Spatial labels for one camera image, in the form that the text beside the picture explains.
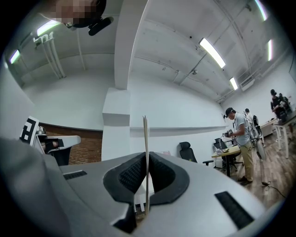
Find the ceiling pipe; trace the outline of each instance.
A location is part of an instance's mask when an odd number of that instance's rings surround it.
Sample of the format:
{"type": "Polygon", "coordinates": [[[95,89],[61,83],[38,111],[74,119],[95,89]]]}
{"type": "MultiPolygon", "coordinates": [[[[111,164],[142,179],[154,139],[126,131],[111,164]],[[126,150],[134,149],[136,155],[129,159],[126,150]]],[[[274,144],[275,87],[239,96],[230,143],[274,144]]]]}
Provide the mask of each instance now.
{"type": "Polygon", "coordinates": [[[47,55],[47,52],[46,52],[46,50],[45,50],[45,46],[44,46],[44,43],[43,43],[43,37],[40,37],[40,40],[41,40],[42,49],[43,49],[43,51],[44,51],[45,57],[46,57],[46,59],[47,59],[49,65],[50,65],[52,71],[53,71],[54,74],[56,75],[57,79],[60,79],[60,77],[58,76],[58,74],[57,74],[56,71],[54,70],[54,68],[53,68],[53,66],[52,66],[52,64],[51,64],[51,62],[50,62],[50,60],[49,60],[49,58],[48,58],[48,55],[47,55]]]}
{"type": "MultiPolygon", "coordinates": [[[[238,87],[240,87],[246,80],[248,80],[251,76],[253,76],[255,73],[257,73],[259,70],[261,70],[260,68],[258,68],[256,71],[254,71],[251,75],[249,75],[244,81],[242,81],[240,84],[238,84],[238,87]]],[[[219,103],[219,101],[221,101],[222,99],[227,98],[232,92],[234,92],[235,90],[231,90],[230,92],[228,92],[226,95],[224,95],[223,97],[221,97],[220,99],[216,100],[217,103],[219,103]]]]}
{"type": "Polygon", "coordinates": [[[247,51],[246,44],[245,44],[245,42],[244,42],[244,40],[243,40],[242,33],[241,33],[239,27],[237,26],[237,24],[236,24],[236,22],[235,22],[236,18],[237,18],[238,15],[242,12],[242,10],[240,11],[240,13],[239,13],[235,18],[233,18],[233,17],[231,16],[231,14],[226,10],[226,8],[220,3],[219,0],[213,0],[213,2],[215,2],[215,3],[217,4],[217,6],[220,8],[220,10],[221,10],[221,11],[227,16],[228,20],[230,21],[230,24],[232,25],[233,29],[234,29],[235,32],[237,33],[238,38],[239,38],[239,40],[240,40],[240,43],[241,43],[241,45],[242,45],[242,48],[243,48],[243,50],[244,50],[244,52],[245,52],[245,55],[246,55],[246,58],[247,58],[248,67],[250,68],[250,67],[252,66],[252,64],[251,64],[251,59],[250,59],[250,57],[249,57],[249,54],[248,54],[248,51],[247,51]]]}
{"type": "Polygon", "coordinates": [[[83,60],[83,56],[82,56],[82,52],[81,52],[79,29],[77,29],[76,32],[77,32],[78,50],[79,50],[79,55],[80,55],[81,63],[82,63],[83,69],[86,70],[86,67],[85,67],[85,64],[84,64],[84,60],[83,60]]]}
{"type": "Polygon", "coordinates": [[[207,85],[204,81],[195,80],[195,79],[191,78],[190,76],[186,76],[186,78],[188,78],[188,79],[190,79],[190,80],[192,80],[192,81],[196,81],[196,82],[201,83],[203,86],[205,86],[205,87],[207,87],[208,89],[210,89],[213,93],[215,93],[216,95],[219,95],[219,93],[218,93],[213,87],[207,85]]]}
{"type": "MultiPolygon", "coordinates": [[[[238,16],[241,14],[241,12],[245,9],[246,7],[244,6],[243,8],[241,8],[241,10],[239,11],[239,13],[236,15],[236,17],[234,17],[234,18],[232,18],[232,19],[230,19],[229,18],[229,16],[225,13],[225,12],[223,12],[224,13],[224,18],[223,19],[225,19],[225,18],[228,18],[228,20],[229,20],[229,25],[226,27],[226,29],[220,34],[220,36],[217,38],[217,40],[213,43],[213,46],[219,41],[219,39],[224,35],[224,33],[230,28],[230,26],[233,26],[233,24],[235,24],[235,20],[238,18],[238,16]]],[[[195,67],[186,75],[186,76],[189,76],[194,70],[196,70],[196,68],[198,67],[198,65],[200,64],[200,62],[204,59],[204,57],[206,57],[207,56],[207,52],[202,56],[202,58],[197,62],[197,64],[195,65],[195,67]]]]}
{"type": "MultiPolygon", "coordinates": [[[[232,6],[232,8],[229,10],[229,12],[232,12],[233,9],[240,3],[240,1],[236,1],[236,3],[232,6]]],[[[244,10],[245,6],[243,7],[243,9],[240,10],[240,12],[238,13],[238,15],[244,10]]],[[[219,22],[219,24],[212,30],[212,32],[208,35],[207,38],[210,38],[210,36],[213,34],[213,32],[220,27],[220,25],[222,24],[222,22],[227,18],[227,16],[224,14],[223,19],[219,22]]]]}
{"type": "Polygon", "coordinates": [[[59,70],[60,70],[60,72],[61,72],[61,74],[62,74],[62,77],[64,78],[64,77],[66,77],[66,75],[65,75],[64,70],[63,70],[63,68],[62,68],[62,65],[61,65],[61,63],[60,63],[59,56],[58,56],[58,54],[57,54],[57,52],[56,52],[56,46],[55,46],[55,41],[54,41],[54,36],[53,36],[53,35],[54,35],[54,33],[53,33],[53,31],[52,31],[52,32],[49,34],[49,39],[51,39],[51,41],[50,41],[51,49],[52,49],[52,52],[53,52],[53,54],[54,54],[56,64],[57,64],[57,66],[58,66],[58,68],[59,68],[59,70]]]}
{"type": "Polygon", "coordinates": [[[46,40],[46,41],[44,41],[43,43],[47,43],[47,49],[48,49],[48,52],[49,52],[49,56],[50,56],[50,58],[51,58],[51,62],[52,62],[52,64],[54,65],[55,71],[56,71],[57,74],[59,75],[59,79],[61,79],[61,78],[62,78],[62,74],[61,74],[61,72],[59,71],[59,68],[58,68],[58,66],[57,66],[57,63],[56,63],[55,57],[54,57],[54,55],[53,55],[53,53],[52,53],[52,49],[51,49],[50,44],[49,44],[49,43],[50,43],[49,36],[48,36],[48,34],[45,34],[45,35],[43,35],[42,37],[44,37],[45,40],[46,40]]]}
{"type": "Polygon", "coordinates": [[[175,82],[175,80],[176,80],[176,78],[177,78],[178,75],[179,75],[179,70],[177,70],[177,74],[176,74],[176,76],[175,76],[173,82],[175,82]]]}
{"type": "Polygon", "coordinates": [[[32,76],[32,74],[31,74],[31,72],[29,71],[29,69],[28,69],[27,65],[25,64],[25,62],[24,62],[24,59],[23,59],[23,56],[22,56],[22,55],[20,55],[20,59],[21,59],[21,61],[23,62],[24,66],[25,66],[26,73],[27,73],[27,74],[29,74],[29,75],[31,76],[32,80],[33,80],[33,79],[34,79],[34,77],[32,76]]]}
{"type": "Polygon", "coordinates": [[[167,65],[167,64],[164,64],[164,63],[162,63],[162,62],[159,62],[159,61],[155,61],[155,60],[152,60],[152,59],[147,59],[147,58],[144,58],[144,57],[138,57],[138,56],[135,56],[135,58],[139,58],[139,59],[143,59],[143,60],[146,60],[146,61],[150,61],[150,62],[157,63],[157,64],[159,64],[159,65],[163,65],[163,66],[165,66],[165,67],[168,67],[168,68],[174,70],[175,72],[178,72],[178,71],[179,71],[179,70],[176,70],[176,69],[172,68],[171,66],[169,66],[169,65],[167,65]]]}
{"type": "MultiPolygon", "coordinates": [[[[185,79],[186,79],[186,78],[189,78],[190,80],[193,80],[193,81],[196,81],[196,82],[199,82],[199,83],[201,83],[201,84],[205,85],[205,84],[204,84],[204,83],[202,83],[201,81],[194,80],[194,79],[192,79],[192,78],[191,78],[190,76],[188,76],[188,75],[186,75],[186,76],[185,76],[185,79]]],[[[182,86],[182,85],[183,85],[183,83],[184,83],[184,81],[185,81],[185,80],[181,81],[181,83],[179,84],[179,86],[182,86]]]]}
{"type": "MultiPolygon", "coordinates": [[[[91,55],[91,54],[114,54],[114,52],[87,52],[87,53],[83,53],[82,55],[91,55]]],[[[64,57],[61,57],[60,59],[65,59],[65,58],[68,58],[68,57],[75,57],[75,56],[79,56],[79,54],[71,54],[71,55],[67,55],[67,56],[64,56],[64,57]]],[[[45,64],[42,64],[34,69],[32,69],[31,71],[34,71],[44,65],[46,65],[47,63],[45,64]]]]}

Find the brick wall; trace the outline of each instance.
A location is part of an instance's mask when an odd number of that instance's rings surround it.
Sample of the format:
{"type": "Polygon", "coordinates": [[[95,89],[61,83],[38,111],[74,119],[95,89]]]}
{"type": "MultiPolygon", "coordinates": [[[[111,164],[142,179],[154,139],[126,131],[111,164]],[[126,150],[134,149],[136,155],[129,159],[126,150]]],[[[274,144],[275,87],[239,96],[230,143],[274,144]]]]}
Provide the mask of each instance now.
{"type": "Polygon", "coordinates": [[[73,136],[81,137],[81,143],[73,146],[70,152],[69,165],[100,162],[102,157],[102,131],[89,131],[39,123],[46,129],[48,136],[73,136]]]}

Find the black office chair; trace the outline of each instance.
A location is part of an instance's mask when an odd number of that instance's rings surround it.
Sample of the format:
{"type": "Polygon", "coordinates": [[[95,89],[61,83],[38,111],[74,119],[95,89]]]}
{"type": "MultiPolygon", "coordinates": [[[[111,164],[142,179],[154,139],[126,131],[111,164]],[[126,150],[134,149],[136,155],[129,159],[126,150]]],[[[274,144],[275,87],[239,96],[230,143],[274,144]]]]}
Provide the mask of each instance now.
{"type": "MultiPolygon", "coordinates": [[[[227,149],[227,146],[225,145],[225,143],[221,140],[221,147],[220,147],[220,143],[219,141],[217,142],[217,139],[215,139],[216,143],[214,143],[214,146],[217,148],[217,149],[227,149]]],[[[234,154],[234,155],[230,155],[229,156],[229,162],[230,162],[230,165],[232,165],[234,168],[235,168],[235,171],[237,171],[237,167],[236,167],[236,164],[242,164],[244,165],[244,162],[237,162],[236,161],[236,157],[239,156],[241,153],[237,153],[237,154],[234,154]]],[[[226,158],[224,156],[222,156],[222,159],[223,159],[223,167],[226,166],[226,158]]]]}
{"type": "MultiPolygon", "coordinates": [[[[181,145],[181,151],[180,151],[180,155],[182,157],[183,160],[188,160],[188,161],[192,161],[197,163],[193,150],[192,148],[190,148],[190,143],[189,142],[182,142],[179,143],[181,145]]],[[[214,162],[213,160],[210,161],[204,161],[203,164],[205,164],[206,166],[209,166],[209,163],[214,162]]]]}

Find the white table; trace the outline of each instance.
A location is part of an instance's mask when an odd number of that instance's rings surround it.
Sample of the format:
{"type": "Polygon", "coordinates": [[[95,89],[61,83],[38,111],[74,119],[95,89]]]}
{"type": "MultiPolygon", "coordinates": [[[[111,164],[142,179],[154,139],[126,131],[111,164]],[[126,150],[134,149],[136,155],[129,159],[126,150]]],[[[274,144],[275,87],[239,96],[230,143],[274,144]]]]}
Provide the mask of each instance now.
{"type": "Polygon", "coordinates": [[[263,137],[266,137],[266,136],[272,134],[272,125],[274,123],[276,123],[276,122],[277,122],[277,120],[276,119],[273,119],[273,120],[271,120],[269,122],[266,122],[263,125],[260,125],[261,131],[262,131],[262,136],[263,137]]]}
{"type": "Polygon", "coordinates": [[[286,149],[286,159],[289,158],[289,143],[288,143],[288,136],[287,136],[287,130],[286,127],[288,127],[288,125],[294,123],[296,121],[296,111],[293,112],[292,114],[290,114],[287,117],[287,121],[284,123],[274,123],[274,127],[276,128],[277,131],[277,143],[278,143],[278,149],[281,150],[281,130],[283,130],[283,134],[284,134],[284,143],[285,143],[285,149],[286,149]]]}

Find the fluorescent light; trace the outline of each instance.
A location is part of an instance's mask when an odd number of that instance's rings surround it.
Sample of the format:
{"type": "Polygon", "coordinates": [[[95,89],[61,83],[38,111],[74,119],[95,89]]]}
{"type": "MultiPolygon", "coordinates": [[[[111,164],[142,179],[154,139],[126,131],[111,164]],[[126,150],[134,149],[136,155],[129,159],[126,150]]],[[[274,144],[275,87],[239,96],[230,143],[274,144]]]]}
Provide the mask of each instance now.
{"type": "Polygon", "coordinates": [[[234,77],[230,79],[230,82],[231,82],[231,84],[232,84],[232,86],[233,86],[233,89],[236,90],[238,87],[237,87],[237,84],[236,84],[236,82],[235,82],[234,77]]]}
{"type": "Polygon", "coordinates": [[[271,40],[268,41],[268,61],[272,59],[272,42],[271,40]]]}
{"type": "Polygon", "coordinates": [[[19,58],[20,54],[19,51],[15,51],[14,55],[11,57],[10,59],[10,63],[13,64],[18,58],[19,58]]]}
{"type": "Polygon", "coordinates": [[[60,22],[51,20],[48,23],[44,24],[43,26],[41,26],[38,30],[37,30],[37,35],[41,36],[43,33],[45,33],[46,31],[48,31],[49,29],[51,29],[52,27],[58,25],[60,22]]]}
{"type": "Polygon", "coordinates": [[[221,68],[223,68],[225,66],[225,62],[223,61],[221,56],[218,54],[218,52],[215,50],[215,48],[205,38],[203,38],[199,44],[201,46],[203,46],[204,49],[207,50],[207,52],[209,54],[211,54],[211,56],[216,60],[216,62],[219,64],[219,66],[221,68]]]}
{"type": "Polygon", "coordinates": [[[257,6],[259,7],[259,10],[261,11],[261,14],[263,16],[263,20],[266,20],[267,16],[266,16],[266,13],[264,12],[262,3],[259,0],[255,0],[255,2],[257,4],[257,6]]]}

